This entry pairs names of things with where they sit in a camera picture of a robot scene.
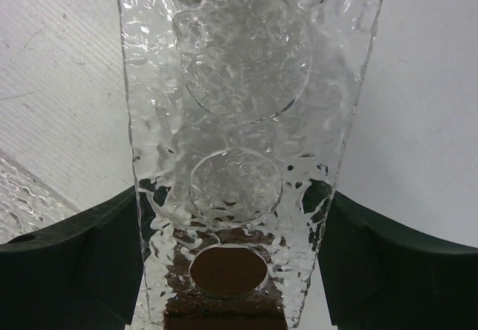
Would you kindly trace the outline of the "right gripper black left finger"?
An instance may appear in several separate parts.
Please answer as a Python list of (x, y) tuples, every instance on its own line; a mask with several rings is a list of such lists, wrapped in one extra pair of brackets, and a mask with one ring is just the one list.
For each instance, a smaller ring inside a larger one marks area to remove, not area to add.
[(1, 328), (124, 329), (142, 276), (130, 187), (1, 245)]

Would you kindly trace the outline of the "clear textured holder with wood ends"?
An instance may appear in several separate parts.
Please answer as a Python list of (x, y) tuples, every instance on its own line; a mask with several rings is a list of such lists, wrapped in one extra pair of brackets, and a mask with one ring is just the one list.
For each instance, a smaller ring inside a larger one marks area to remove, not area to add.
[(118, 0), (134, 329), (295, 329), (383, 0)]

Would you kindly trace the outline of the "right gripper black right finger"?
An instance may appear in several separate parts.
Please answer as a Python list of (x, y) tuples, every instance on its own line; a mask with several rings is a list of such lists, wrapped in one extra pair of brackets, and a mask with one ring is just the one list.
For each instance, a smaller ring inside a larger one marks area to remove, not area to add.
[(409, 228), (320, 181), (318, 261), (339, 329), (476, 329), (477, 248)]

